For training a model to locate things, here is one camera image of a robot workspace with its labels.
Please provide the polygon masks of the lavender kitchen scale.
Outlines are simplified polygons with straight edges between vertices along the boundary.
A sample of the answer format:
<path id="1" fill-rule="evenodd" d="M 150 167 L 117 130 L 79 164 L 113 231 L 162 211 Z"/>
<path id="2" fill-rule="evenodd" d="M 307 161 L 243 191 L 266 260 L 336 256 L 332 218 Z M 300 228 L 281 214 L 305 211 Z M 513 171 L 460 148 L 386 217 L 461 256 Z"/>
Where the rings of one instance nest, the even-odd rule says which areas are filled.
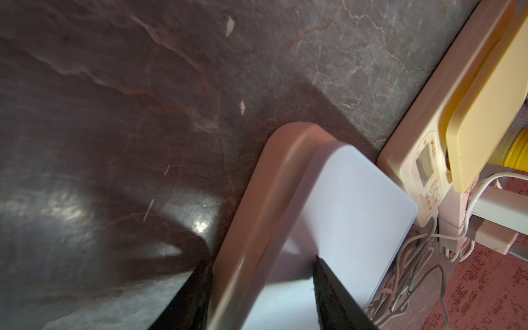
<path id="1" fill-rule="evenodd" d="M 317 329 L 322 259 L 365 311 L 417 204 L 356 147 L 293 122 L 267 141 L 213 265 L 209 329 Z"/>

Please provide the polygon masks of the pink power strip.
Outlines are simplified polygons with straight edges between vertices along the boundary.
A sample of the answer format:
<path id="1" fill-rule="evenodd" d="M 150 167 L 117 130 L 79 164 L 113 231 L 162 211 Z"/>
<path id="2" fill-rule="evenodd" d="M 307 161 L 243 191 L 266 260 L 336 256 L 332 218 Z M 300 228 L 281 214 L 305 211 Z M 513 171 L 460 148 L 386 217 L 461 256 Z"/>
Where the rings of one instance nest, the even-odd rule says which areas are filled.
<path id="1" fill-rule="evenodd" d="M 438 207 L 439 234 L 457 237 L 463 232 L 468 198 L 467 193 L 456 192 L 453 187 L 449 189 Z"/>

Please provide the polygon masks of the pink USB charger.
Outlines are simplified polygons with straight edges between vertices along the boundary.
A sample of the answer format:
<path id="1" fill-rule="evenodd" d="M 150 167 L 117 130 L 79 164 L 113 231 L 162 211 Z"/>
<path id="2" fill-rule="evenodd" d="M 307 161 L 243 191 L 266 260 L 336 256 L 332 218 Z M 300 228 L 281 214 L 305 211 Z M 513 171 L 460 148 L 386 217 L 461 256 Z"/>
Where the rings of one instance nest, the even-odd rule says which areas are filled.
<path id="1" fill-rule="evenodd" d="M 518 232 L 473 215 L 466 236 L 490 250 L 506 255 L 516 242 Z"/>

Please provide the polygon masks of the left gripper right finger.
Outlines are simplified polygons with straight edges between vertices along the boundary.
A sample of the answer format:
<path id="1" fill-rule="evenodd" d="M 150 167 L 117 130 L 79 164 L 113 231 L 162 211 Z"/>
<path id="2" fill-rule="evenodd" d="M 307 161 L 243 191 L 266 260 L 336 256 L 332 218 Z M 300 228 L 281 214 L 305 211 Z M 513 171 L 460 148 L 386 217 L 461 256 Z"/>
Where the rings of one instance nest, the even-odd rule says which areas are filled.
<path id="1" fill-rule="evenodd" d="M 378 329 L 319 256 L 313 266 L 313 283 L 320 329 Z"/>

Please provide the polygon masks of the white USB charger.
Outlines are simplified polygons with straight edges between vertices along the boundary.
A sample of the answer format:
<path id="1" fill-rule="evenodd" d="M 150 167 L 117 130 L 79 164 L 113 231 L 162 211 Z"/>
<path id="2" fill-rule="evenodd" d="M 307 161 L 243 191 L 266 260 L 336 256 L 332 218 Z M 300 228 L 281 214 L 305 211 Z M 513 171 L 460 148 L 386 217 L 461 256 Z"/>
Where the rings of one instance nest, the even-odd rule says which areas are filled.
<path id="1" fill-rule="evenodd" d="M 472 214 L 527 235 L 527 196 L 487 187 L 477 199 Z"/>

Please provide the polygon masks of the yellow pen cup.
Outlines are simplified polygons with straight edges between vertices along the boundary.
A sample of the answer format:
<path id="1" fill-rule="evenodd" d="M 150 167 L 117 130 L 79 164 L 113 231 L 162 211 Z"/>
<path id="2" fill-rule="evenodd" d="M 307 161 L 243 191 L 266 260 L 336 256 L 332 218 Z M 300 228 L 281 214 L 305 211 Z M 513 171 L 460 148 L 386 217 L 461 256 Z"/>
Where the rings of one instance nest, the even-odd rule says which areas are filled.
<path id="1" fill-rule="evenodd" d="M 504 134 L 488 161 L 490 164 L 527 172 L 527 128 L 512 126 Z"/>

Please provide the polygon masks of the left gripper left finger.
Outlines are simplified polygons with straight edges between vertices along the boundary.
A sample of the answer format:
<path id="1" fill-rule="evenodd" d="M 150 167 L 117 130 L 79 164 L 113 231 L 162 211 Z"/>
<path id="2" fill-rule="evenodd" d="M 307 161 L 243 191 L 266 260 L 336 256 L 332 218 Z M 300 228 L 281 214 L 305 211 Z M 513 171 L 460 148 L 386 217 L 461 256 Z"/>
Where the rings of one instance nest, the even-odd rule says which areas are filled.
<path id="1" fill-rule="evenodd" d="M 148 329 L 206 329 L 212 286 L 212 263 L 203 260 Z"/>

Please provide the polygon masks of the yellow kitchen scale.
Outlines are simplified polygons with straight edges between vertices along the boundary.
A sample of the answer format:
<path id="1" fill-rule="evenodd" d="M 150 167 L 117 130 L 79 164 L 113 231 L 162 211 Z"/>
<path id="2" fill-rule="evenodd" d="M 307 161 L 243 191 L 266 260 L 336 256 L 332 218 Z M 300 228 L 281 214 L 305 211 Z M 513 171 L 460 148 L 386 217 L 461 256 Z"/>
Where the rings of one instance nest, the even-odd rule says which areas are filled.
<path id="1" fill-rule="evenodd" d="M 425 226 L 466 193 L 527 96 L 527 5 L 481 1 L 378 157 Z"/>

